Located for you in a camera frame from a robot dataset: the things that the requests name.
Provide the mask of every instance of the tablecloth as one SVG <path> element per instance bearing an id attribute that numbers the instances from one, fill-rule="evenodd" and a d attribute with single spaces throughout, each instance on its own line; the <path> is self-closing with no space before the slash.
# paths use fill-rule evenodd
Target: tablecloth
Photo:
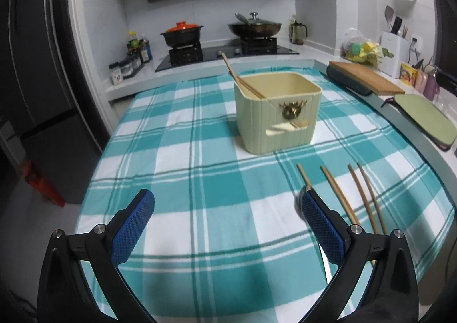
<path id="1" fill-rule="evenodd" d="M 119 270 L 159 322 L 290 323 L 309 310 L 326 279 L 316 239 L 296 211 L 303 187 L 296 163 L 349 222 L 319 169 L 326 166 L 372 232 L 347 168 L 361 162 L 388 230 L 406 234 L 418 279 L 453 221 L 436 174 L 383 117 L 316 69 L 248 73 L 263 71 L 297 71 L 323 89 L 311 144 L 246 152 L 233 81 L 221 75 L 138 94 L 93 175 L 77 232 L 108 223 L 142 188 L 155 195 L 155 213 Z M 113 315 L 90 265 L 83 268 L 100 309 Z M 344 314 L 354 310 L 371 270 L 367 263 Z"/>

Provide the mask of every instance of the countertop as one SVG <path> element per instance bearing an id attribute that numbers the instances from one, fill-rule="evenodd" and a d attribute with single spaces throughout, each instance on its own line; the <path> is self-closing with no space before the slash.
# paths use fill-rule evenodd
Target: countertop
<path id="1" fill-rule="evenodd" d="M 257 67 L 271 66 L 301 66 L 316 67 L 319 71 L 326 73 L 326 68 L 330 61 L 347 61 L 339 56 L 330 55 L 310 46 L 293 45 L 287 41 L 278 39 L 278 44 L 299 52 L 299 55 L 265 55 L 258 57 L 243 57 L 230 59 L 230 63 L 238 72 L 250 70 Z M 125 80 L 118 86 L 107 88 L 107 98 L 110 101 L 128 95 L 134 95 L 154 87 L 159 87 L 168 83 L 183 82 L 202 77 L 227 73 L 227 67 L 223 60 L 208 61 L 188 66 L 167 69 L 155 72 L 157 66 L 163 58 L 159 58 L 147 64 L 134 78 Z M 400 80 L 393 79 L 388 75 L 377 72 L 384 78 L 396 84 L 406 93 L 420 95 L 413 87 L 407 86 Z M 391 105 L 386 105 L 381 109 L 381 105 L 389 96 L 370 95 L 367 97 L 358 95 L 367 104 L 383 115 L 392 123 L 413 146 L 422 154 L 426 161 L 433 167 L 438 177 L 444 184 L 445 189 L 454 204 L 457 204 L 457 157 L 454 152 L 457 148 L 457 141 L 452 148 L 443 152 L 427 136 L 421 133 L 411 122 Z M 457 111 L 449 108 L 449 119 L 457 125 Z"/>

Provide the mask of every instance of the power outlet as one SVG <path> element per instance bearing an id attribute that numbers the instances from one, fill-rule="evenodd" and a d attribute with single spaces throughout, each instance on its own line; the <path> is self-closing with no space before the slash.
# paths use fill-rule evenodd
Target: power outlet
<path id="1" fill-rule="evenodd" d="M 411 40 L 413 40 L 413 38 L 417 39 L 417 43 L 415 45 L 416 51 L 417 51 L 418 54 L 421 54 L 422 53 L 422 47 L 423 47 L 424 39 L 422 37 L 420 37 L 419 35 L 416 35 L 416 34 L 412 34 L 411 35 Z"/>

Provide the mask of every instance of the cutting board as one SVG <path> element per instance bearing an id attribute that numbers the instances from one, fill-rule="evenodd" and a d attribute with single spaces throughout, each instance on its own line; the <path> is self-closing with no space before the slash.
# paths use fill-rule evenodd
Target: cutting board
<path id="1" fill-rule="evenodd" d="M 405 93 L 400 87 L 360 64 L 331 61 L 329 65 L 360 82 L 378 96 Z"/>

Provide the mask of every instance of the silver bolt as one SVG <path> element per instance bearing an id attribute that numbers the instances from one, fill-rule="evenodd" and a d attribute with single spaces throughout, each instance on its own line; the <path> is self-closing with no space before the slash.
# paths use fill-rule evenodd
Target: silver bolt
<path id="1" fill-rule="evenodd" d="M 399 229 L 395 229 L 394 230 L 394 236 L 396 236 L 398 239 L 401 239 L 401 238 L 404 237 L 404 233 Z"/>
<path id="2" fill-rule="evenodd" d="M 94 226 L 94 233 L 96 233 L 96 234 L 102 234 L 102 233 L 105 232 L 106 229 L 107 229 L 107 226 L 106 226 L 106 225 L 103 225 L 103 224 L 95 225 L 95 226 Z"/>
<path id="3" fill-rule="evenodd" d="M 353 232 L 354 234 L 360 234 L 363 231 L 363 229 L 360 225 L 352 225 L 350 227 L 350 231 Z"/>
<path id="4" fill-rule="evenodd" d="M 53 231 L 53 238 L 54 239 L 58 239 L 58 238 L 60 238 L 62 236 L 62 234 L 63 234 L 62 230 L 60 230 L 60 229 L 54 230 Z"/>

